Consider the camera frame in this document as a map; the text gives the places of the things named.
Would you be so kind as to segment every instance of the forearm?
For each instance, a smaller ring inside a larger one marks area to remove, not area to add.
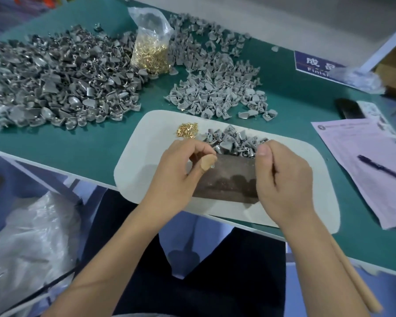
[[[111,316],[138,262],[164,222],[139,205],[43,317]]]
[[[369,317],[334,252],[327,229],[316,214],[306,219],[284,233],[295,257],[308,316]]]

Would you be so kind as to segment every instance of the dark pants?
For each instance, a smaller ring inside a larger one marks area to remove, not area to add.
[[[136,206],[118,192],[108,190],[104,194],[78,272]],[[284,242],[234,228],[181,280],[171,275],[157,235],[139,261],[114,314],[280,317],[285,305],[285,280]]]

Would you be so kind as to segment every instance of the person's right hand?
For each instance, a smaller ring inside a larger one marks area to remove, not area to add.
[[[255,157],[258,198],[266,213],[284,230],[315,214],[312,169],[285,145],[270,140],[258,146]]]

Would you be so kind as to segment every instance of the blue pen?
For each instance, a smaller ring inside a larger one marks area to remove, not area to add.
[[[361,160],[364,164],[367,164],[377,170],[384,171],[385,173],[388,173],[389,175],[394,176],[396,178],[396,172],[390,170],[389,168],[386,168],[385,166],[375,163],[370,158],[367,158],[363,155],[359,155],[358,159]]]

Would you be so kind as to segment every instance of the teal table surface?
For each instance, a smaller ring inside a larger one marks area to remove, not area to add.
[[[142,4],[130,1],[130,5]],[[136,29],[123,0],[74,0],[16,27],[1,39],[23,41],[27,34],[62,32],[76,24],[92,31],[97,22],[111,36]],[[270,108],[277,110],[279,116],[270,122],[261,117],[242,120],[237,113],[247,109],[239,105],[229,111],[233,115],[229,122],[303,140],[316,147],[326,161],[340,205],[341,226],[334,235],[338,244],[348,257],[396,271],[396,229],[381,229],[353,181],[310,123],[338,120],[333,103],[336,98],[371,101],[380,109],[381,98],[297,72],[291,50],[280,48],[273,52],[271,47],[271,44],[251,39],[245,43],[241,59],[249,59],[251,64],[261,67],[259,77],[263,85],[259,88],[267,93]],[[156,109],[178,111],[163,96],[186,76],[181,70],[176,76],[167,75],[151,81],[140,93],[141,112],[130,111],[121,122],[88,124],[73,131],[45,125],[0,132],[0,152],[114,186],[113,170],[139,120]],[[280,230],[273,227],[237,223],[281,236]]]

